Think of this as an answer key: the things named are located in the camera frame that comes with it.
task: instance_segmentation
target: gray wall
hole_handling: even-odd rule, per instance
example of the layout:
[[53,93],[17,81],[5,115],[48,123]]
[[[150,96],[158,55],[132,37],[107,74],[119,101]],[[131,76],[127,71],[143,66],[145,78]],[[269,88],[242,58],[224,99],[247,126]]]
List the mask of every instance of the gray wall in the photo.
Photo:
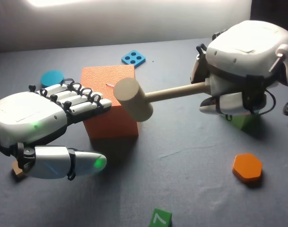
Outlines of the gray wall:
[[250,18],[251,0],[92,0],[36,8],[0,0],[0,52],[211,37]]

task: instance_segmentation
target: wooden mallet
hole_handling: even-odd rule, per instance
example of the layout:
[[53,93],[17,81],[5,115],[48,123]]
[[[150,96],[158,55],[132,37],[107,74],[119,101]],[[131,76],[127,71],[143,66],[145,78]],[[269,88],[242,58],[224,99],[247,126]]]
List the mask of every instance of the wooden mallet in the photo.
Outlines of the wooden mallet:
[[114,96],[137,122],[148,120],[153,114],[152,102],[210,92],[205,82],[144,93],[134,78],[124,78],[114,87]]

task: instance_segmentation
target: blue square with holes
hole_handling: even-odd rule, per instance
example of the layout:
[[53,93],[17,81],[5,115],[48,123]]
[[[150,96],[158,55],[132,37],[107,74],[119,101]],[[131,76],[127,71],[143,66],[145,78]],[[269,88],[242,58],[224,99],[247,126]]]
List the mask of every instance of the blue square with holes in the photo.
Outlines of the blue square with holes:
[[131,51],[122,57],[122,62],[126,65],[134,65],[135,68],[144,63],[146,58],[138,51]]

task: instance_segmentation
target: table surface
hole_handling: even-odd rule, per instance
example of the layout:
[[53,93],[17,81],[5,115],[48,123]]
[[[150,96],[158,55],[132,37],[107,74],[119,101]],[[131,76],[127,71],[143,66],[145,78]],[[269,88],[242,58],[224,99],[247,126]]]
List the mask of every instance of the table surface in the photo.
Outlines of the table surface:
[[[210,41],[0,53],[0,99],[39,86],[48,70],[80,81],[83,67],[122,64],[131,50],[146,57],[135,69],[144,91],[186,85],[196,46]],[[173,213],[174,227],[288,227],[288,117],[282,114],[288,88],[270,90],[278,104],[252,127],[254,136],[202,114],[206,94],[154,103],[128,161],[71,182],[29,177],[17,183],[10,174],[14,158],[0,153],[0,226],[147,227],[153,209],[162,208]],[[94,150],[83,123],[51,144]],[[117,155],[127,149],[107,148]],[[245,186],[232,174],[235,155],[246,152],[263,163],[260,187]]]

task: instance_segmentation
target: green block with number 7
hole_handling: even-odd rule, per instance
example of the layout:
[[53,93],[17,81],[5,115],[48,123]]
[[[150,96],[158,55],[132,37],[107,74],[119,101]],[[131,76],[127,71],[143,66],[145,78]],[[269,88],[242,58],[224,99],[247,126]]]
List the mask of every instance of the green block with number 7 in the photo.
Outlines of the green block with number 7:
[[171,226],[172,214],[160,209],[154,209],[153,217],[149,227],[169,227]]

